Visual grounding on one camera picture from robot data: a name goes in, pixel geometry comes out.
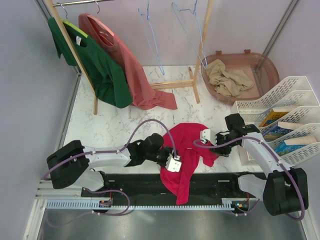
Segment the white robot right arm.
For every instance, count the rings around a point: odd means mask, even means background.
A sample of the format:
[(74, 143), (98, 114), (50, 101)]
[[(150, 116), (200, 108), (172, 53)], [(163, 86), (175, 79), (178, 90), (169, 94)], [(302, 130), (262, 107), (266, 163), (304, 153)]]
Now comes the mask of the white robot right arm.
[(264, 203), (272, 216), (299, 212), (295, 220), (301, 221), (309, 207), (308, 179), (302, 168), (294, 168), (285, 162), (264, 140), (259, 129), (246, 125), (238, 113), (225, 117), (226, 131), (211, 135), (211, 151), (217, 156), (228, 157), (233, 147), (239, 146), (250, 153), (266, 179), (247, 173), (229, 184), (229, 191), (235, 197), (250, 193)]

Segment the magenta t shirt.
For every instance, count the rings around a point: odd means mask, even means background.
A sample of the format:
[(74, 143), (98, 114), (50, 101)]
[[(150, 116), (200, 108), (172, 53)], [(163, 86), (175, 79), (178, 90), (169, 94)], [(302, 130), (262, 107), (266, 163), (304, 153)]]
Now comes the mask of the magenta t shirt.
[(179, 123), (169, 130), (172, 135), (181, 168), (179, 172), (170, 172), (166, 168), (160, 169), (160, 179), (163, 185), (176, 196), (176, 204), (183, 205), (189, 200), (190, 180), (198, 167), (200, 158), (203, 163), (212, 167), (218, 158), (207, 148), (194, 145), (200, 139), (201, 131), (207, 127), (200, 123)]

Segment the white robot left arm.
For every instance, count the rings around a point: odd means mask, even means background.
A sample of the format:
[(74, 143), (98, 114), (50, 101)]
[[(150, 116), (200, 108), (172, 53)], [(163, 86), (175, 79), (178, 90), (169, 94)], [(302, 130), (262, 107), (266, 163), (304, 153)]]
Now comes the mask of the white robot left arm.
[(157, 133), (114, 148), (88, 147), (82, 145), (80, 140), (73, 140), (47, 158), (45, 179), (51, 181), (54, 189), (75, 185), (104, 197), (109, 193), (110, 185), (106, 174), (95, 172), (94, 168), (127, 168), (152, 161), (174, 173), (180, 171), (182, 164), (174, 153), (174, 148), (165, 146), (164, 138)]

